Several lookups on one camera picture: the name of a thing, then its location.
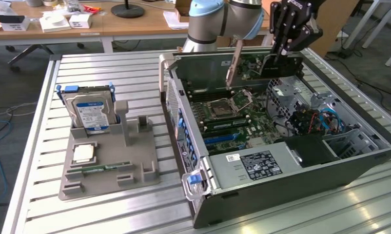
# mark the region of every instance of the metal table surface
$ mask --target metal table surface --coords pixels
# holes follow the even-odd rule
[[[2,233],[391,233],[391,161],[345,187],[213,227],[192,229],[158,100],[157,62],[165,52],[172,51],[65,55],[49,62]],[[311,50],[304,54],[391,131],[391,116]],[[327,89],[307,69],[305,80],[317,91]],[[128,118],[145,113],[153,121],[161,182],[61,201],[57,192],[70,119],[54,86],[105,85],[109,81],[116,85],[116,98],[129,101]]]

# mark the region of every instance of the wooden desk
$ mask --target wooden desk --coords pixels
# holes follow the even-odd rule
[[[145,9],[144,16],[134,19],[116,17],[110,13],[112,6],[120,2],[86,2],[85,5],[101,7],[108,13],[105,16],[92,16],[92,26],[89,29],[70,29],[58,32],[42,33],[40,23],[32,22],[24,32],[5,32],[0,29],[0,45],[28,45],[52,44],[69,42],[100,41],[104,51],[112,53],[110,43],[114,40],[129,39],[169,39],[185,38],[188,30],[172,30],[162,17],[161,9],[141,6]],[[152,2],[152,5],[162,8],[173,8],[170,3]],[[50,7],[28,7],[25,2],[12,2],[12,9],[18,15],[40,18],[44,11],[50,11]],[[260,34],[266,34],[268,20],[262,21]]]
[[[264,10],[269,13],[270,3],[280,0],[261,0]],[[351,12],[359,0],[327,0],[317,12],[317,25],[324,30],[324,35],[309,46],[324,57],[332,43],[337,38],[339,31],[344,26]]]

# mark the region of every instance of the power supply label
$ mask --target power supply label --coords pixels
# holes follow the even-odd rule
[[[240,157],[248,176],[252,180],[282,173],[269,151]]]
[[[84,128],[89,131],[105,130],[108,128],[108,119],[102,113],[104,103],[101,101],[85,102],[77,104],[78,116]]]

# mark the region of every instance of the white cable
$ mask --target white cable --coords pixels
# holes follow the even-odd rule
[[[28,113],[24,113],[24,114],[10,114],[10,111],[14,111],[17,108],[24,107],[24,106],[29,106],[29,105],[37,105],[37,102],[28,102],[28,103],[20,104],[17,106],[12,106],[10,108],[6,109],[5,112],[1,112],[0,115],[5,115],[5,114],[8,114],[9,116],[26,116],[26,115],[30,115],[36,111],[32,111],[32,112],[28,112]]]
[[[109,1],[109,2],[124,2],[122,0],[101,0],[101,1]],[[162,8],[160,6],[156,6],[156,5],[152,5],[152,4],[148,4],[148,3],[142,3],[142,2],[136,2],[136,1],[129,1],[129,3],[133,3],[133,4],[138,4],[138,5],[144,5],[144,6],[149,6],[149,7],[153,7],[153,8],[157,8],[157,9],[161,9],[161,10],[165,10],[165,11],[174,11],[174,8]]]

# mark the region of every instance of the black lamp base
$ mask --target black lamp base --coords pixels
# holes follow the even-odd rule
[[[113,15],[121,18],[137,18],[144,15],[144,9],[140,6],[129,4],[129,8],[125,8],[125,4],[116,5],[110,8]]]

